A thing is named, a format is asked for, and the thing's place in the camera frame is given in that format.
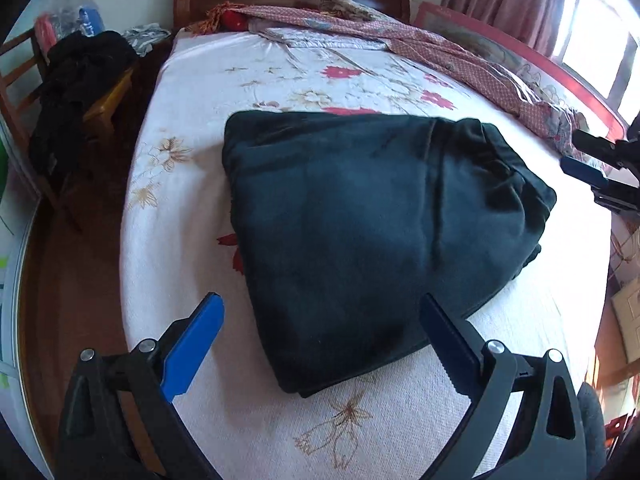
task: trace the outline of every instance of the red flower print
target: red flower print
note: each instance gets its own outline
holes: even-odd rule
[[[358,108],[357,110],[352,110],[351,108],[323,108],[322,111],[335,115],[364,115],[381,113],[376,110],[371,110],[370,108]]]
[[[422,97],[420,98],[423,101],[427,101],[428,103],[433,103],[438,105],[440,108],[448,108],[449,110],[455,110],[456,107],[453,105],[451,101],[445,99],[440,94],[436,94],[435,92],[429,92],[425,90],[422,92]]]
[[[235,247],[236,245],[238,245],[238,236],[236,235],[236,233],[221,236],[220,238],[218,238],[218,244]],[[234,268],[234,270],[237,270],[244,276],[244,264],[242,263],[242,256],[240,256],[240,251],[238,249],[236,249],[236,252],[234,253],[232,267]]]
[[[331,79],[348,79],[352,76],[362,74],[362,70],[343,68],[341,66],[328,66],[322,70],[322,74]]]
[[[451,86],[449,83],[443,81],[437,76],[434,76],[433,74],[425,74],[424,78],[431,83],[436,83],[436,85],[444,86],[444,88],[453,88],[453,86]]]

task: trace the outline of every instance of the orange fringe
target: orange fringe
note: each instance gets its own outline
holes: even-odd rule
[[[207,11],[207,19],[201,22],[193,23],[188,27],[188,31],[192,32],[196,36],[205,36],[206,34],[215,34],[220,30],[220,18],[222,13],[229,9],[242,9],[246,7],[245,4],[232,4],[231,2],[225,2],[218,4],[213,9]]]

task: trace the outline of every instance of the folded garment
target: folded garment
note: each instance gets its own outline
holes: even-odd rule
[[[222,159],[262,346],[302,396],[427,345],[427,292],[480,308],[538,254],[556,203],[473,119],[238,112]]]

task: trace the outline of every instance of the white bed sheet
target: white bed sheet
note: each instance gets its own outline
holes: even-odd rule
[[[180,37],[131,168],[123,320],[132,348],[187,317],[206,292],[224,299],[224,326],[175,406],[225,480],[419,478],[468,406],[430,347],[309,399],[279,389],[244,277],[233,268],[236,248],[218,242],[233,233],[221,164],[225,121],[257,108],[369,108],[495,124],[558,203],[540,255],[470,320],[514,352],[558,348],[579,387],[604,302],[610,214],[586,184],[562,174],[557,153],[469,88],[388,52],[289,50],[249,33]],[[511,400],[481,470],[504,447],[517,410]]]

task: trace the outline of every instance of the window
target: window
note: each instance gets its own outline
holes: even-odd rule
[[[628,0],[564,0],[552,59],[629,125],[640,111],[639,40]]]

